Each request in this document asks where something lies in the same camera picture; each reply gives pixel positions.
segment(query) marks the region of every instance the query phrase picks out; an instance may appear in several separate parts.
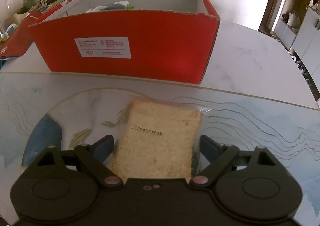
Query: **red cardboard box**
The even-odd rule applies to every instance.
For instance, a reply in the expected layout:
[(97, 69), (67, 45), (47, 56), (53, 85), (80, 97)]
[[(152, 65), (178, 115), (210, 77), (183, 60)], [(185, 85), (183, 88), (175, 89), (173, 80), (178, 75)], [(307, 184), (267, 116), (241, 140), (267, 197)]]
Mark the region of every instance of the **red cardboard box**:
[(134, 10), (85, 13), (117, 1), (67, 0), (29, 27), (51, 71), (201, 82), (220, 23), (209, 0), (127, 0)]

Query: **marble table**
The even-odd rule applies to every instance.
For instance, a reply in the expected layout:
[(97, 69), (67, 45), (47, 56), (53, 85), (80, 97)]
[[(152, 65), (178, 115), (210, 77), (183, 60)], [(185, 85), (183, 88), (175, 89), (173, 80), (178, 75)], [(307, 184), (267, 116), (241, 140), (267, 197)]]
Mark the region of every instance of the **marble table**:
[(118, 139), (120, 113), (136, 96), (205, 106), (211, 110), (204, 133), (217, 142), (268, 147), (303, 188), (295, 219), (320, 224), (318, 106), (280, 43), (224, 21), (200, 85), (51, 73), (34, 44), (9, 60), (0, 71), (0, 215), (17, 219), (9, 190), (30, 158), (53, 144), (32, 131), (43, 136), (43, 124), (59, 124), (62, 139), (52, 140), (63, 150), (106, 134)]

